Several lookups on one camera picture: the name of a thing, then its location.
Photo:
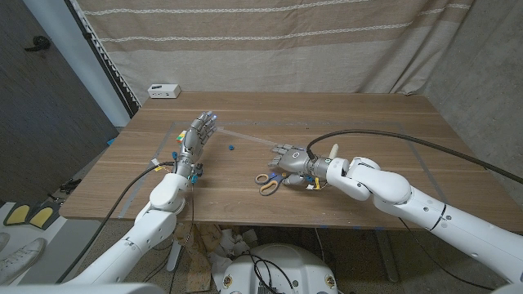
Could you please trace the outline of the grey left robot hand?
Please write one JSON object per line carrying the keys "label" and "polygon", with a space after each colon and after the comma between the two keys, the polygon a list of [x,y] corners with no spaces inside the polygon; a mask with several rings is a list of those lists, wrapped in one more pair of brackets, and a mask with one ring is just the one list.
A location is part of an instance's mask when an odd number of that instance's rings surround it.
{"label": "grey left robot hand", "polygon": [[177,157],[176,174],[188,177],[192,166],[203,154],[203,147],[216,131],[217,116],[212,111],[203,112],[187,129]]}

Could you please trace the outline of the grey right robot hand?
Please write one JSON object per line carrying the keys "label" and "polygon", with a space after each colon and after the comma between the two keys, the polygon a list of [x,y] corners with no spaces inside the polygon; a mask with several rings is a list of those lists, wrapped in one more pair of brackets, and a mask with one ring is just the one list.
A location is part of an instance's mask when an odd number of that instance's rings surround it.
{"label": "grey right robot hand", "polygon": [[278,144],[271,151],[275,153],[275,157],[268,162],[268,167],[279,168],[288,173],[283,181],[285,185],[301,185],[308,176],[326,180],[329,158],[315,155],[310,158],[305,149],[286,144]]}

